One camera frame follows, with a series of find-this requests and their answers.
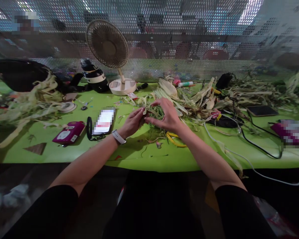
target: hand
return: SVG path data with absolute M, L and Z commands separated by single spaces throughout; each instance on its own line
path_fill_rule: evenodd
M 159 128 L 172 131 L 174 133 L 177 133 L 177 131 L 183 126 L 182 122 L 178 118 L 176 109 L 171 101 L 169 101 L 166 98 L 161 98 L 155 100 L 151 106 L 157 106 L 160 105 L 164 111 L 164 117 L 163 120 L 158 120 L 155 118 L 145 118 L 145 121 L 147 123 L 151 123 L 153 125 L 156 125 Z
M 123 139 L 133 135 L 140 128 L 140 120 L 143 117 L 144 110 L 145 108 L 142 107 L 130 113 L 123 127 L 117 130 Z

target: pliers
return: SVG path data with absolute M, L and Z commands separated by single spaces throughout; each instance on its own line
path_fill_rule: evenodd
M 176 134 L 173 134 L 173 133 L 170 133 L 170 132 L 166 132 L 166 136 L 167 138 L 174 144 L 176 145 L 177 147 L 180 147 L 180 148 L 187 148 L 187 145 L 186 144 L 179 144 L 179 143 L 176 143 L 171 137 L 176 137 L 176 138 L 179 138 L 178 135 Z

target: woman's left hand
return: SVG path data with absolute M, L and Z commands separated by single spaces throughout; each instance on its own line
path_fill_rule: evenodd
M 123 127 L 117 130 L 123 139 L 133 135 L 140 128 L 140 120 L 143 117 L 144 110 L 145 108 L 142 107 L 130 113 Z

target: smartphone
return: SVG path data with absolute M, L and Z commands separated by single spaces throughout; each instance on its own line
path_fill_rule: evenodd
M 269 106 L 249 106 L 247 110 L 255 117 L 278 115 L 278 112 Z
M 106 108 L 101 110 L 96 123 L 92 129 L 92 135 L 107 134 L 111 131 L 115 119 L 115 108 Z

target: green table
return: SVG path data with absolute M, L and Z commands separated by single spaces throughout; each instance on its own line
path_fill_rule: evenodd
M 137 95 L 142 96 L 150 93 L 152 91 L 152 87 L 155 87 L 155 85 L 156 84 L 154 83 L 150 84 L 147 89 L 143 90 L 141 93 L 137 93 Z M 82 111 L 80 109 L 81 105 L 78 103 L 76 110 L 65 114 L 62 119 L 56 120 L 56 123 L 65 124 L 71 121 L 85 122 L 88 116 L 96 118 L 102 107 L 115 106 L 114 102 L 120 100 L 120 97 L 110 93 L 99 94 L 94 91 L 81 93 L 78 98 L 85 102 L 90 101 L 91 98 L 93 99 L 92 102 L 89 103 L 89 108 L 87 110 Z M 133 108 L 136 108 L 126 104 L 121 104 L 116 107 L 118 110 L 116 112 L 114 129 L 120 128 L 125 121 L 125 118 L 120 120 L 118 116 L 127 114 L 131 112 Z M 256 125 L 265 129 L 269 129 L 267 122 L 275 122 L 278 119 L 299 120 L 299 115 L 295 116 L 290 113 L 281 112 L 278 116 L 253 118 Z M 215 139 L 223 142 L 230 150 L 249 159 L 255 168 L 299 168 L 299 149 L 286 149 L 281 159 L 272 159 L 256 147 L 246 142 L 242 137 L 223 135 L 217 132 L 215 127 L 210 124 L 207 124 L 207 128 Z M 165 139 L 159 140 L 159 142 L 163 143 L 161 149 L 157 149 L 155 143 L 148 144 L 146 139 L 149 138 L 149 129 L 148 125 L 144 125 L 137 133 L 127 140 L 126 144 L 120 146 L 119 149 L 114 152 L 106 165 L 158 172 L 199 170 L 199 167 L 188 148 L 177 148 L 171 143 L 168 144 Z M 214 150 L 219 151 L 207 135 L 205 128 L 203 126 L 199 126 L 198 129 L 199 132 L 195 133 Z M 221 130 L 232 134 L 237 132 L 236 129 L 221 128 Z M 63 148 L 59 144 L 52 142 L 52 139 L 60 131 L 61 130 L 56 127 L 44 129 L 43 125 L 40 123 L 29 125 L 24 128 L 20 135 L 9 146 L 4 149 L 0 149 L 0 163 L 72 162 L 96 144 L 94 141 L 89 141 L 86 137 L 86 133 L 84 132 L 74 145 Z M 246 133 L 246 137 L 252 142 L 258 144 L 273 155 L 279 155 L 281 142 L 278 138 L 275 138 L 266 132 L 261 133 L 259 136 L 251 135 L 248 133 L 248 129 L 246 128 L 244 129 L 244 132 Z M 31 134 L 35 135 L 35 138 L 30 142 L 28 137 Z M 4 139 L 5 136 L 6 135 L 0 134 L 0 141 Z M 43 142 L 46 142 L 47 146 L 41 156 L 23 149 Z M 227 157 L 224 158 L 234 169 L 236 169 L 236 166 Z M 236 156 L 236 158 L 239 160 L 243 169 L 251 168 L 246 160 L 238 156 Z

